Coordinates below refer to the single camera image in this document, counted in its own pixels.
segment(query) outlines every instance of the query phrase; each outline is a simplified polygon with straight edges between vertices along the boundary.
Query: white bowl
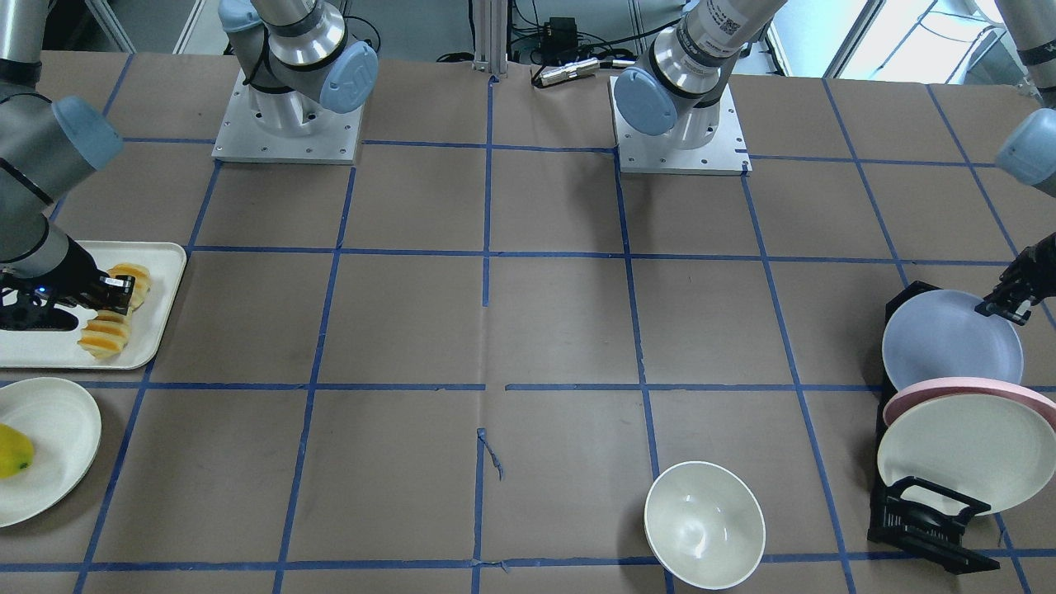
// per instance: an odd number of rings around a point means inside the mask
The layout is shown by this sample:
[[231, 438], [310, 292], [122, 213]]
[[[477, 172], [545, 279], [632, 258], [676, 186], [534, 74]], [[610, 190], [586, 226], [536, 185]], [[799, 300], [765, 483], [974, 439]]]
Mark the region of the white bowl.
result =
[[653, 482], [645, 536], [675, 577], [722, 590], [759, 567], [767, 525], [759, 502], [736, 475], [711, 462], [682, 462]]
[[981, 297], [962, 291], [922, 293], [899, 308], [884, 330], [884, 369], [895, 390], [939, 377], [986, 377], [1019, 384], [1023, 348], [1008, 320], [975, 312]]

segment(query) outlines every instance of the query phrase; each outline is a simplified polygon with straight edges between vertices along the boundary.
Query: black box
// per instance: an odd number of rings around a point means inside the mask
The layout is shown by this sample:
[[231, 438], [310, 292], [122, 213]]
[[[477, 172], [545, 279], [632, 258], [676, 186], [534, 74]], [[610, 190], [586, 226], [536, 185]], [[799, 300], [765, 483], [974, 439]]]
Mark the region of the black box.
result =
[[543, 54], [545, 66], [563, 66], [576, 61], [576, 49], [579, 45], [576, 19], [550, 17], [550, 20], [543, 24], [543, 41], [540, 43], [540, 53]]

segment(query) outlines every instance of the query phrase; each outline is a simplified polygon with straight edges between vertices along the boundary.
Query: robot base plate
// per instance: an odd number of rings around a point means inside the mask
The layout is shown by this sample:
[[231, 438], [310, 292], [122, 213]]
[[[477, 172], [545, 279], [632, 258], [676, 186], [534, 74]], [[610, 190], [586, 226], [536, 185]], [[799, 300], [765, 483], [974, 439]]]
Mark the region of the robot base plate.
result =
[[320, 123], [324, 125], [307, 136], [279, 136], [257, 122], [243, 78], [240, 71], [212, 147], [213, 159], [231, 163], [355, 164], [362, 107], [344, 114], [327, 112], [325, 122]]
[[691, 175], [740, 175], [752, 170], [744, 134], [737, 118], [733, 94], [727, 87], [720, 107], [722, 118], [715, 137], [696, 149], [680, 149], [666, 136], [649, 136], [630, 127], [612, 99], [616, 77], [609, 80], [609, 101], [620, 152], [620, 170], [625, 173], [680, 173]]

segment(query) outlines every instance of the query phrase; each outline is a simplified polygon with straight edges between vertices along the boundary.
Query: black dish rack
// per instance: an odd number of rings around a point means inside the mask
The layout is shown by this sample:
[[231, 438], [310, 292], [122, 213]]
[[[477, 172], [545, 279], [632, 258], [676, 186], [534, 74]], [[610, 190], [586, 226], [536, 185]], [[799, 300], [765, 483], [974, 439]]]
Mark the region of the black dish rack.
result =
[[[938, 289], [938, 286], [925, 282], [913, 282], [887, 303], [885, 323], [891, 319], [895, 310], [909, 299]], [[894, 396], [894, 386], [891, 385], [885, 371], [883, 391], [880, 405], [876, 408], [878, 450], [884, 433], [887, 432], [887, 425], [884, 423], [884, 407]], [[874, 471], [870, 500], [869, 540], [890, 544], [923, 559], [939, 563], [951, 574], [994, 571], [1001, 567], [996, 560], [961, 545], [968, 522], [977, 515], [988, 512], [991, 509], [988, 503], [918, 477], [905, 477], [893, 485], [887, 486], [880, 477], [879, 468], [875, 468]], [[957, 516], [947, 516], [928, 505], [902, 499], [902, 495], [911, 486], [925, 488], [961, 502], [965, 506]]]

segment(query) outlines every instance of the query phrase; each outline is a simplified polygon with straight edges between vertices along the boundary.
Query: yellow fruit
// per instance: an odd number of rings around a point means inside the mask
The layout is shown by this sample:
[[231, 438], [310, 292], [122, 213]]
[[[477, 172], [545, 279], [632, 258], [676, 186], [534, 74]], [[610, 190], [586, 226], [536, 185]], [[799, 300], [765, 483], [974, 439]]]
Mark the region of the yellow fruit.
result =
[[20, 431], [0, 423], [0, 479], [25, 470], [33, 464], [33, 442]]

